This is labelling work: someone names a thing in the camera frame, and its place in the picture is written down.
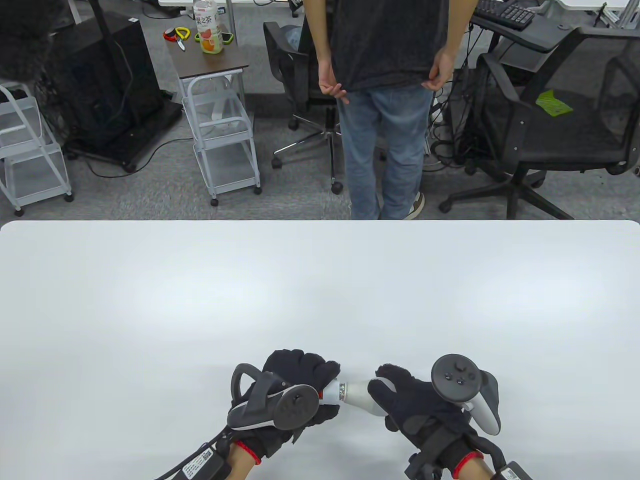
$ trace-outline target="black glove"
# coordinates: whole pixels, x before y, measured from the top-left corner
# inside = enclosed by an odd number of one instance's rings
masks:
[[[284,381],[293,385],[310,385],[316,391],[322,392],[340,373],[340,364],[325,362],[324,358],[315,353],[304,353],[302,350],[276,350],[262,368],[263,372],[272,372]],[[244,394],[241,402],[248,399],[252,387]],[[320,405],[318,411],[304,428],[320,425],[338,415],[338,405]],[[248,432],[248,437],[241,440],[241,447],[247,447],[255,455],[257,463],[260,459],[271,457],[282,444],[288,442],[294,434],[300,436],[301,430],[283,431],[276,427],[263,427]]]
[[[458,465],[477,452],[467,442],[469,436],[477,437],[468,417],[459,406],[442,399],[431,382],[418,380],[390,364],[382,365],[376,376],[390,380],[397,390],[393,392],[380,380],[369,382],[369,394],[388,413],[387,429],[400,430],[425,455],[431,454],[433,466],[447,468],[454,475]]]

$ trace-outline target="gray carpet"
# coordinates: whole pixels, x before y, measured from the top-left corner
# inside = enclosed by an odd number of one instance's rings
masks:
[[[83,16],[90,14],[88,5],[79,1]],[[141,4],[133,0],[109,0],[102,3],[113,10],[140,18],[150,54],[161,88],[175,90],[175,72],[166,50],[162,32],[169,26],[187,24],[179,20],[154,20],[141,14]],[[150,15],[157,12],[146,7]],[[568,21],[582,21],[577,14]],[[244,81],[246,91],[252,93],[282,93],[282,87],[273,79],[268,67],[262,22],[275,20],[281,25],[301,22],[280,4],[257,8],[237,5],[238,36],[251,60]],[[490,36],[485,34],[478,42],[475,58],[486,51]],[[302,137],[302,129],[291,132],[287,128],[286,103],[273,96],[271,107],[262,104],[257,109],[255,142],[262,172],[263,194],[255,196],[251,189],[220,196],[220,206],[209,206],[209,196],[198,169],[191,143],[183,141],[163,147],[142,172],[125,179],[101,179],[94,176],[81,160],[68,161],[68,170],[76,196],[67,204],[62,198],[53,198],[26,207],[24,220],[191,220],[191,219],[347,219],[349,218],[348,192],[333,195],[329,188],[329,165],[323,147],[312,148],[298,154],[295,161],[283,170],[273,171],[271,152]],[[176,125],[162,140],[190,137],[185,120]],[[377,164],[380,170],[383,163]],[[118,175],[122,171],[114,166],[92,163],[103,175]],[[339,177],[343,178],[342,165]],[[482,174],[466,176],[460,170],[444,170],[424,176],[423,190],[427,206],[420,218],[428,219],[502,219],[506,212],[503,200],[485,200],[457,204],[448,215],[436,208],[449,193],[488,184]],[[627,173],[611,177],[606,173],[549,173],[539,192],[579,219],[631,219],[640,221],[640,179]],[[542,212],[522,205],[520,218],[546,219]],[[13,209],[0,198],[0,225],[14,220]]]

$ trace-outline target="white bottle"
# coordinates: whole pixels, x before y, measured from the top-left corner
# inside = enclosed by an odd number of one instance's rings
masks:
[[[224,49],[222,30],[218,22],[218,5],[213,0],[196,0],[193,16],[198,26],[200,47],[204,53],[218,54]]]
[[[390,390],[396,391],[396,387],[390,380],[380,377],[377,377],[376,380],[383,382]],[[367,391],[369,382],[370,380],[346,383],[335,379],[323,390],[320,403],[325,405],[346,403],[347,405],[357,406],[377,417],[386,417],[387,413],[382,410]]]

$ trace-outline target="blue jeans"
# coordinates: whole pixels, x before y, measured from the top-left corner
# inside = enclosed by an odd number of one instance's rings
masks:
[[[422,180],[432,98],[431,90],[417,85],[362,90],[348,94],[348,105],[338,101],[353,220],[401,220],[409,215]],[[373,165],[378,126],[388,143],[382,210]]]

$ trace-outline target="keyboard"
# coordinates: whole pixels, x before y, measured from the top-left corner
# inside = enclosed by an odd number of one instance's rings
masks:
[[[474,15],[514,30],[524,30],[533,20],[535,13],[515,3],[515,0],[480,0]]]

